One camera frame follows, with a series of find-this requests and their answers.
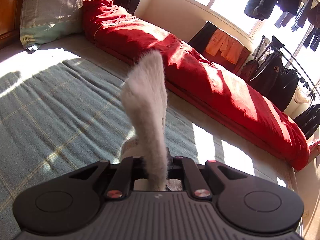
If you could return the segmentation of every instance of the pillow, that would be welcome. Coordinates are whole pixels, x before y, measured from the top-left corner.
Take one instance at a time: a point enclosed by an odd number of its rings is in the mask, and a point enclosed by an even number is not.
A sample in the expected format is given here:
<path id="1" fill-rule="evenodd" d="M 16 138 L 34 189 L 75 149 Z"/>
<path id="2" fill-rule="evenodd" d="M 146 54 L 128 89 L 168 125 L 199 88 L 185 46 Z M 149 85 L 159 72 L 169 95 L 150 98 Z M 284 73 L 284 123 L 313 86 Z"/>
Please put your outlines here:
<path id="1" fill-rule="evenodd" d="M 25 49 L 82 31 L 83 0 L 23 0 L 20 40 Z"/>

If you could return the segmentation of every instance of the red blanket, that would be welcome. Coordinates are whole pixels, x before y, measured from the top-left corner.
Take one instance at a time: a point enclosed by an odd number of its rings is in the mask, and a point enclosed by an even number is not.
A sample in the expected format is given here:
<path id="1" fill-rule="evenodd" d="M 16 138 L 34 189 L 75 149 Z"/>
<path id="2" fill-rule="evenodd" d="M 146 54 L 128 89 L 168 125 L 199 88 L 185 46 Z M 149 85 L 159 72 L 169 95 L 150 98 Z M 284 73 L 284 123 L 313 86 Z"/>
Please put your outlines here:
<path id="1" fill-rule="evenodd" d="M 295 169 L 307 164 L 309 147 L 292 119 L 173 34 L 137 19 L 111 0 L 84 0 L 83 27 L 97 47 L 130 64 L 151 49 L 159 50 L 168 89 Z"/>

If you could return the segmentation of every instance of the bed sheet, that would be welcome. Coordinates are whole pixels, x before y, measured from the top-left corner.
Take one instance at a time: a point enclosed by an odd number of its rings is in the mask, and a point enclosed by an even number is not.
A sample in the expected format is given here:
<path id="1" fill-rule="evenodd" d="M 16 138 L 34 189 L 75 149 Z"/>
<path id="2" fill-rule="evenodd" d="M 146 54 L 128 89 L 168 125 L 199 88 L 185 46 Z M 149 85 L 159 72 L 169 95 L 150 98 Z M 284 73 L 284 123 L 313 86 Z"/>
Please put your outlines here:
<path id="1" fill-rule="evenodd" d="M 28 53 L 0 50 L 0 239 L 19 228 L 15 197 L 28 187 L 100 159 L 119 162 L 134 135 L 119 93 L 130 67 L 71 35 Z M 171 155 L 216 159 L 296 189 L 293 169 L 168 92 L 165 128 Z"/>

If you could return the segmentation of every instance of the wooden headboard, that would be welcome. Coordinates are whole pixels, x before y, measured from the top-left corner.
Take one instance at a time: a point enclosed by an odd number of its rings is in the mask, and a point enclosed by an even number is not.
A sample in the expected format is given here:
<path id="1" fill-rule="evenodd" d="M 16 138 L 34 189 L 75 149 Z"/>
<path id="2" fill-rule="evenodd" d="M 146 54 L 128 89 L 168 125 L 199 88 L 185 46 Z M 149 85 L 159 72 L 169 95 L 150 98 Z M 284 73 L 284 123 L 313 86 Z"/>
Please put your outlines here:
<path id="1" fill-rule="evenodd" d="M 23 0 L 0 0 L 0 49 L 19 40 Z"/>

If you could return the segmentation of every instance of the white fur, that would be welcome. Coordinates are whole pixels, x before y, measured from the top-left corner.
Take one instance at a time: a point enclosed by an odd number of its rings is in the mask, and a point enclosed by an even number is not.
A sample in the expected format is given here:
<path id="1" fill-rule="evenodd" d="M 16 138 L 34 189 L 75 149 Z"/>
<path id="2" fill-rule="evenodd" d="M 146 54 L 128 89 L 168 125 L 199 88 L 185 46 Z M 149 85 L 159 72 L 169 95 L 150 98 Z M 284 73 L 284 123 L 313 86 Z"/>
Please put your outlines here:
<path id="1" fill-rule="evenodd" d="M 143 156 L 148 172 L 148 190 L 165 189 L 167 155 L 164 142 L 167 92 L 162 57 L 152 51 L 140 59 L 122 88 L 121 102 L 135 127 L 137 138 L 123 146 L 123 157 Z"/>

